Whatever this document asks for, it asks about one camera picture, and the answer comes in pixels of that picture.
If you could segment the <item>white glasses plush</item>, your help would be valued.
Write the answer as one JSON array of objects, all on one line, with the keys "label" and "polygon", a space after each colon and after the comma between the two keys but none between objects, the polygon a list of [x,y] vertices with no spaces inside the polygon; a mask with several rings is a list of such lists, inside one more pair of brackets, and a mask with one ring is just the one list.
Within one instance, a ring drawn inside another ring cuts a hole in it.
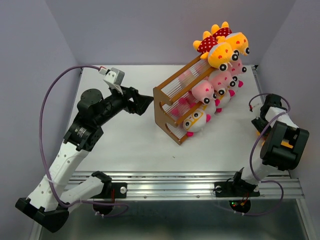
[{"label": "white glasses plush", "polygon": [[229,103],[231,97],[233,97],[236,92],[232,89],[223,89],[220,91],[215,91],[216,97],[219,100],[219,104],[216,107],[216,112],[221,113],[223,108]]},{"label": "white glasses plush", "polygon": [[[183,114],[190,110],[196,103],[180,103],[178,106],[171,109],[169,112],[174,117],[182,117]],[[192,137],[194,133],[201,131],[206,123],[208,123],[216,112],[216,107],[213,104],[201,104],[193,111],[186,119],[178,126],[178,129],[184,131],[188,137]]]},{"label": "white glasses plush", "polygon": [[216,104],[210,102],[209,104],[201,104],[190,116],[188,116],[184,122],[192,123],[207,123],[211,116],[216,112]]}]

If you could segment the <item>pink plush with wheels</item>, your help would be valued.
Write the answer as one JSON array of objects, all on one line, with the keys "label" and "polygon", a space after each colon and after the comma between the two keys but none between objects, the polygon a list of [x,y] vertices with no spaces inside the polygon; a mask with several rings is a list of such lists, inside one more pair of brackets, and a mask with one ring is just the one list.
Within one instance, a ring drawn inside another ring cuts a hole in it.
[{"label": "pink plush with wheels", "polygon": [[209,76],[204,79],[209,80],[215,77],[232,77],[235,82],[240,82],[238,75],[247,71],[247,68],[243,65],[242,60],[239,58],[237,61],[232,61],[231,66],[226,71],[214,70]]}]

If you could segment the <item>yellow bear plush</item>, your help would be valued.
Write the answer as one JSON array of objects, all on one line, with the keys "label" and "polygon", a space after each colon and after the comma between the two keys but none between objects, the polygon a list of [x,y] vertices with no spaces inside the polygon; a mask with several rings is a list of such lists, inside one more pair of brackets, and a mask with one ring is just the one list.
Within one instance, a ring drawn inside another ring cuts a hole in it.
[{"label": "yellow bear plush", "polygon": [[257,142],[255,145],[260,145],[262,149],[266,150],[271,150],[273,147],[292,150],[294,146],[289,143],[289,140],[283,139],[285,133],[286,130],[280,127],[273,127],[267,136],[262,136],[262,133],[256,130]]},{"label": "yellow bear plush", "polygon": [[214,24],[210,30],[211,35],[218,43],[229,43],[232,50],[238,55],[250,54],[249,41],[242,32],[232,32],[229,23],[224,21],[221,26]]},{"label": "yellow bear plush", "polygon": [[200,53],[202,60],[207,60],[211,67],[222,72],[228,69],[228,65],[232,65],[231,62],[239,59],[238,54],[226,42],[224,36],[216,39],[209,31],[205,31],[202,40],[195,40],[192,46]]}]

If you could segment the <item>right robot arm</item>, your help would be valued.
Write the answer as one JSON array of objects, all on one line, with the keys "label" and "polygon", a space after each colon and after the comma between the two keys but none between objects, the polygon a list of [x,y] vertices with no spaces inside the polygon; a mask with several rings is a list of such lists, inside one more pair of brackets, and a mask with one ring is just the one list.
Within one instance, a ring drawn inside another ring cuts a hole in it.
[{"label": "right robot arm", "polygon": [[280,95],[266,93],[262,105],[248,104],[256,114],[251,122],[259,136],[250,151],[248,166],[237,171],[230,182],[233,194],[250,194],[271,172],[293,170],[299,165],[310,133],[291,120],[291,107],[287,100],[284,107],[284,100]]}]

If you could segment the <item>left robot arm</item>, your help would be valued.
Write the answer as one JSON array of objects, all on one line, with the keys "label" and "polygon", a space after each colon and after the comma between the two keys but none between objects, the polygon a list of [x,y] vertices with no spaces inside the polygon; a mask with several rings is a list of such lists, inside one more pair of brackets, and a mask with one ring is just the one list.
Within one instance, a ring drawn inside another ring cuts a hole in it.
[{"label": "left robot arm", "polygon": [[51,233],[59,231],[80,204],[91,204],[99,215],[105,216],[118,205],[116,198],[127,196],[121,191],[127,188],[127,183],[113,183],[102,171],[93,172],[78,186],[65,190],[76,168],[102,137],[102,126],[121,111],[141,116],[154,100],[152,96],[139,94],[133,87],[120,89],[111,89],[106,98],[95,88],[82,93],[77,103],[78,113],[64,135],[55,160],[46,168],[34,191],[15,204],[18,210]]}]

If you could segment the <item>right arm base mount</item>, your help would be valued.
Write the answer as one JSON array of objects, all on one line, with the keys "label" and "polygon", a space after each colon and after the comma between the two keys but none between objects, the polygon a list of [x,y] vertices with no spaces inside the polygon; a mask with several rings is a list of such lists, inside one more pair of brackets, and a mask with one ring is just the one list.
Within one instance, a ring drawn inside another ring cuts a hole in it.
[{"label": "right arm base mount", "polygon": [[252,206],[251,197],[259,197],[260,191],[256,185],[246,183],[242,180],[239,182],[217,181],[214,183],[213,192],[217,198],[230,198],[229,205],[232,210],[247,214]]}]

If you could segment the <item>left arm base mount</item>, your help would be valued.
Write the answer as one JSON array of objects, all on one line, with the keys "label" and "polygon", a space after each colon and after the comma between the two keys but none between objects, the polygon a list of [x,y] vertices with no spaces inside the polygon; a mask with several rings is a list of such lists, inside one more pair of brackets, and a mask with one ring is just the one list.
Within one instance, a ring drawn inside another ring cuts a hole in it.
[{"label": "left arm base mount", "polygon": [[102,218],[119,217],[129,208],[125,203],[116,203],[116,200],[127,197],[128,184],[126,182],[112,182],[102,188],[102,192],[92,197],[94,202],[111,204],[108,206],[94,204],[95,215]]}]

